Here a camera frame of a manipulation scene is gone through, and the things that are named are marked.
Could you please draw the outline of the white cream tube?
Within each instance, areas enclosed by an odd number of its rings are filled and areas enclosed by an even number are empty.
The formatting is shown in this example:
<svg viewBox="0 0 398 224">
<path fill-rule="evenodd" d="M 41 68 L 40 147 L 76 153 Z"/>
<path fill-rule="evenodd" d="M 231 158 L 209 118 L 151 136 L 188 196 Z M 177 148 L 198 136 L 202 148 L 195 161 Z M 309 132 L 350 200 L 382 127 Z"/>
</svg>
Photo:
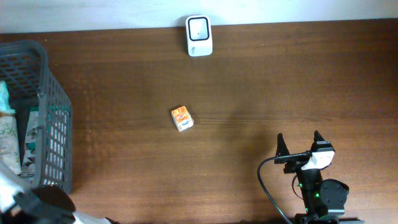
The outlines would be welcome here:
<svg viewBox="0 0 398 224">
<path fill-rule="evenodd" d="M 1 113 L 1 161 L 16 175 L 21 174 L 16 118 L 5 113 Z"/>
</svg>

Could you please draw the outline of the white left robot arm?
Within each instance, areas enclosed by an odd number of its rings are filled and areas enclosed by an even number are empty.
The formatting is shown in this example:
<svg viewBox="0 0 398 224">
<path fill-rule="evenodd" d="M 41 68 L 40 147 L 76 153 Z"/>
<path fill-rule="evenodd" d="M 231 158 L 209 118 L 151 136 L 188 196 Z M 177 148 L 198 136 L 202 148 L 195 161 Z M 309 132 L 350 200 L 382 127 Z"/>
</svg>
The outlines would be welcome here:
<svg viewBox="0 0 398 224">
<path fill-rule="evenodd" d="M 117 224 L 79 212 L 56 185 L 33 188 L 1 163 L 1 223 Z"/>
</svg>

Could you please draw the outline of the teal snack packet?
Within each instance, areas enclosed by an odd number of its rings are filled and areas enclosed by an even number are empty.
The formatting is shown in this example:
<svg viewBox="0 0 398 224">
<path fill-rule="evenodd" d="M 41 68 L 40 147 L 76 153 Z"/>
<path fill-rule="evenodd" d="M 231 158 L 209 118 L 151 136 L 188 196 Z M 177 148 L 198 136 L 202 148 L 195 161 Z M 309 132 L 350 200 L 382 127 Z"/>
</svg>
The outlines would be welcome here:
<svg viewBox="0 0 398 224">
<path fill-rule="evenodd" d="M 5 81 L 1 81 L 1 113 L 14 116 L 16 111 L 11 108 L 9 103 L 9 92 Z"/>
</svg>

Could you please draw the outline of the green wipes packet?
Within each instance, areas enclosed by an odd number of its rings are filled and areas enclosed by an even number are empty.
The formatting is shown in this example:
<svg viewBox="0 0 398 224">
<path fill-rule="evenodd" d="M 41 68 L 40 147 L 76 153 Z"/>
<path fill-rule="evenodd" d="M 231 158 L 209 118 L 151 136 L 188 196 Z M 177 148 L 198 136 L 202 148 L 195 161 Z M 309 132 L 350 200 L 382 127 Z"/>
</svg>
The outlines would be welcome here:
<svg viewBox="0 0 398 224">
<path fill-rule="evenodd" d="M 35 185 L 66 186 L 72 180 L 70 112 L 52 106 L 44 114 L 31 107 L 20 177 Z"/>
</svg>

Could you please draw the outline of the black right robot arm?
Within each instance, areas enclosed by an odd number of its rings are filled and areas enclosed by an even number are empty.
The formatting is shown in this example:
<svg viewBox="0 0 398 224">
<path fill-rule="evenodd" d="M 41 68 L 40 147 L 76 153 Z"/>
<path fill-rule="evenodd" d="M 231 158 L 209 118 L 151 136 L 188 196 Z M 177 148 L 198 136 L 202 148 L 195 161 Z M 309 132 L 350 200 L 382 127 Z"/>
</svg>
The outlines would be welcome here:
<svg viewBox="0 0 398 224">
<path fill-rule="evenodd" d="M 324 179 L 321 171 L 331 165 L 335 149 L 318 131 L 310 150 L 291 154 L 281 133 L 277 135 L 275 164 L 283 164 L 285 174 L 295 174 L 306 212 L 296 214 L 295 223 L 364 223 L 358 218 L 342 218 L 349 194 L 348 185 Z"/>
</svg>

